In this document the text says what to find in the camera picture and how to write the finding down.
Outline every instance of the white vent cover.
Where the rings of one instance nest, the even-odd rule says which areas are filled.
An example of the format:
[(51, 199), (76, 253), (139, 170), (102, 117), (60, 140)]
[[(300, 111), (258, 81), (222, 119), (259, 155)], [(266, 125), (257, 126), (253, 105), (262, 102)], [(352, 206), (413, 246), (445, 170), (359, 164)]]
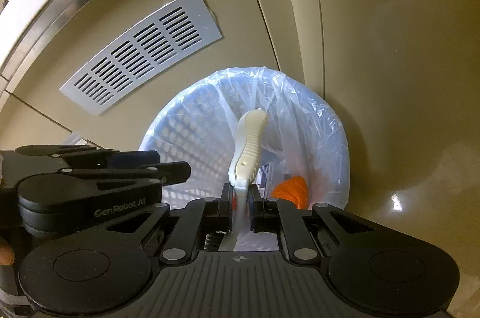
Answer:
[(203, 0), (174, 0), (125, 31), (60, 91), (93, 115), (222, 35)]

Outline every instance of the crosshair mark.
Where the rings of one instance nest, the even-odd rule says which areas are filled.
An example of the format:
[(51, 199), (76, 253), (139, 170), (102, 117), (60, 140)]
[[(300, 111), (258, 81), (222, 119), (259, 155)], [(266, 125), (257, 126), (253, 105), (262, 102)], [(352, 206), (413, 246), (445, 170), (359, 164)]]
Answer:
[(238, 262), (239, 264), (241, 264), (241, 263), (244, 262), (245, 260), (248, 260), (248, 258), (246, 258), (245, 256), (242, 256), (241, 254), (239, 254), (238, 256), (235, 256), (234, 258), (232, 258), (232, 260), (235, 260), (236, 262)]

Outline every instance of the plastic bag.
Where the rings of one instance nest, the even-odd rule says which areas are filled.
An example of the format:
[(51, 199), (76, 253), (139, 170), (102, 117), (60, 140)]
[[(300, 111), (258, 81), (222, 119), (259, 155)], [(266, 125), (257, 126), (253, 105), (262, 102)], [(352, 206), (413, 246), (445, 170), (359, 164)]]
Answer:
[(261, 166), (268, 169), (263, 197), (276, 184), (302, 176), (309, 203), (344, 208), (349, 197), (347, 139), (333, 109), (306, 86), (266, 67), (220, 70), (181, 91), (160, 111), (140, 150), (156, 150), (162, 162), (187, 161), (191, 177), (164, 187), (172, 208), (193, 199), (219, 197), (229, 181), (237, 122), (262, 108), (268, 124), (262, 137)]

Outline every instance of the textured grip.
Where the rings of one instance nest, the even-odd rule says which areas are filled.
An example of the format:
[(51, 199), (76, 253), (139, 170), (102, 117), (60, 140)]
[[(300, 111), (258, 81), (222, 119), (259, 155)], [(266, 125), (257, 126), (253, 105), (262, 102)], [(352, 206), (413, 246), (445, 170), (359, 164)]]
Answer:
[(238, 180), (251, 183), (257, 174), (260, 161), (260, 142), (268, 115), (261, 109), (245, 113), (239, 120), (235, 136), (235, 153), (229, 168), (230, 184)]

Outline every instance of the white plastic handle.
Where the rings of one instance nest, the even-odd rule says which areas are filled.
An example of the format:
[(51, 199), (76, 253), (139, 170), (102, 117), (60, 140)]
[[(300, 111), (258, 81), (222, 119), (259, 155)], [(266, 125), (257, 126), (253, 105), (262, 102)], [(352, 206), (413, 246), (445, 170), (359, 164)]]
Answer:
[(235, 152), (229, 167), (229, 181), (234, 186), (237, 211), (233, 219), (232, 230), (220, 244), (219, 251), (230, 252), (237, 244), (247, 208), (248, 187), (257, 176), (260, 162), (260, 143), (262, 133), (268, 121), (268, 115), (261, 109), (243, 114), (237, 126)]
[(229, 167), (229, 181), (235, 186), (239, 180), (251, 184), (257, 176), (260, 162), (260, 143), (268, 115), (261, 109), (246, 112), (238, 121), (235, 152)]

